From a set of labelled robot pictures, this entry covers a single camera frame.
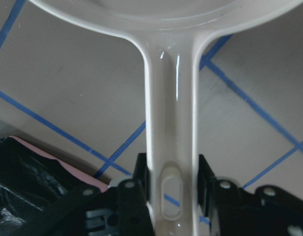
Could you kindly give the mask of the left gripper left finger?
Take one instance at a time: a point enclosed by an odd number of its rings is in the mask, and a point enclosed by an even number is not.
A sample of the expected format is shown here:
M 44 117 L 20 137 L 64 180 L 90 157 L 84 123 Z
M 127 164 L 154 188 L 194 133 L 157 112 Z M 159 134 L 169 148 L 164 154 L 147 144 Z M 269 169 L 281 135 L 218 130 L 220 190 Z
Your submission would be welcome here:
M 139 153 L 137 156 L 133 178 L 137 179 L 143 188 L 145 199 L 150 201 L 150 174 L 147 166 L 147 154 Z

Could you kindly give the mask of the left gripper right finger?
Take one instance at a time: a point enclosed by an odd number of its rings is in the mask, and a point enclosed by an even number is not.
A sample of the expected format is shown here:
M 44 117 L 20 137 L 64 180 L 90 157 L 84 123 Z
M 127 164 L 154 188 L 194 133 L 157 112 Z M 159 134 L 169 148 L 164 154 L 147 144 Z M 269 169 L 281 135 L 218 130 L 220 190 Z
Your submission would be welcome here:
M 203 154 L 199 155 L 197 174 L 197 201 L 204 217 L 209 217 L 210 195 L 216 176 Z

